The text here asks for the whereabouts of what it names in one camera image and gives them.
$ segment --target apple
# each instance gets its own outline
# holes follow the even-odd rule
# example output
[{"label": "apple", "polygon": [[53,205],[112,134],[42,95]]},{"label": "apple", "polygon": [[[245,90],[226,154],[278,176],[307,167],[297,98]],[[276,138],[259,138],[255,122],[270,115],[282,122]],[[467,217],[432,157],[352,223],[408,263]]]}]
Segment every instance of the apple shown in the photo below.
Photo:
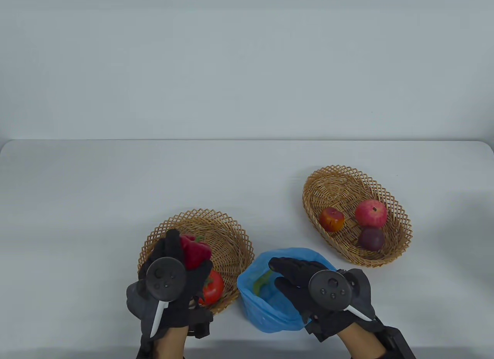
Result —
[{"label": "apple", "polygon": [[338,232],[345,225],[345,216],[334,207],[327,207],[321,212],[319,223],[326,232]]},{"label": "apple", "polygon": [[373,253],[384,246],[384,233],[379,228],[367,227],[360,233],[359,246]]},{"label": "apple", "polygon": [[388,209],[378,200],[365,200],[357,206],[355,219],[362,227],[382,228],[388,220]]}]

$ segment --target green vegetable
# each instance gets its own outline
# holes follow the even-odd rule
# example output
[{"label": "green vegetable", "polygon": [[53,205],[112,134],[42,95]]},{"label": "green vegetable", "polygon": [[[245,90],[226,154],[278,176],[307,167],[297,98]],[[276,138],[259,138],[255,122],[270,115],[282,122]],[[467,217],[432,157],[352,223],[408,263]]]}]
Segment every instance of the green vegetable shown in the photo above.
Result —
[{"label": "green vegetable", "polygon": [[252,287],[252,292],[254,295],[259,296],[261,293],[261,288],[269,283],[269,278],[273,274],[272,270],[268,270],[266,273],[261,275],[258,280],[254,282],[254,286]]}]

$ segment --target controller button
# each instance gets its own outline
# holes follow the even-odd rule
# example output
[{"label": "controller button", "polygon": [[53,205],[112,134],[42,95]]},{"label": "controller button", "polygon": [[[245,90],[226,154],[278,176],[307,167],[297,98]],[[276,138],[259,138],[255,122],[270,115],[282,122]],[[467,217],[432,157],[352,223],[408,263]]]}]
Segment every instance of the controller button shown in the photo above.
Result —
[{"label": "controller button", "polygon": [[328,280],[328,285],[331,288],[337,288],[338,287],[338,281],[335,280],[334,278],[331,278],[330,280]]}]

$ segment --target woven basket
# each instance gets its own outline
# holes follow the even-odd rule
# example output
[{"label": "woven basket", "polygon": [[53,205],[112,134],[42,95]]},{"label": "woven basket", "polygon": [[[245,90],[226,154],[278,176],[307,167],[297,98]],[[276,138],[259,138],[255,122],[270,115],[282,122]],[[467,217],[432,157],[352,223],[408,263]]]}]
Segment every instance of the woven basket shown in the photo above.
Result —
[{"label": "woven basket", "polygon": [[[388,221],[382,229],[385,242],[377,253],[357,246],[362,228],[355,220],[355,209],[367,199],[379,200],[388,209]],[[313,172],[305,182],[303,202],[309,219],[325,241],[353,264],[380,267],[396,260],[410,245],[411,224],[402,206],[385,188],[357,169],[332,165]],[[341,231],[328,233],[319,224],[319,215],[327,207],[345,215]]]},{"label": "woven basket", "polygon": [[151,254],[154,244],[165,236],[167,230],[173,228],[181,233],[205,237],[205,242],[212,250],[213,268],[221,274],[225,282],[220,300],[209,305],[208,309],[213,314],[226,309],[239,296],[237,277],[254,260],[249,236],[239,223],[219,211],[199,209],[181,212],[161,223],[147,237],[139,256],[138,269]]}]

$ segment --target white table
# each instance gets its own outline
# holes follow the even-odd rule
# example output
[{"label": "white table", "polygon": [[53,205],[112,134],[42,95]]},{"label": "white table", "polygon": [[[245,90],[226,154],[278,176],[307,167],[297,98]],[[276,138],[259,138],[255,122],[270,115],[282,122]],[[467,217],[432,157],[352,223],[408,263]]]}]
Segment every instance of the white table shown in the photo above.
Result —
[{"label": "white table", "polygon": [[[350,267],[302,207],[306,177],[331,164],[372,176],[411,218],[409,250],[390,265],[365,269],[379,317],[404,333],[418,357],[446,357],[444,350],[448,357],[492,357],[489,146],[293,141],[6,144],[0,154],[0,357],[135,357],[139,324],[125,306],[125,288],[136,278],[146,236],[180,211],[227,212],[246,229],[257,255],[303,246]],[[189,350],[188,357],[221,357],[220,343],[245,358],[264,349],[290,357],[287,350],[328,347],[343,355],[336,339],[316,346],[304,331],[263,334],[239,303],[215,318],[211,336],[188,340],[189,349],[209,348]]]}]

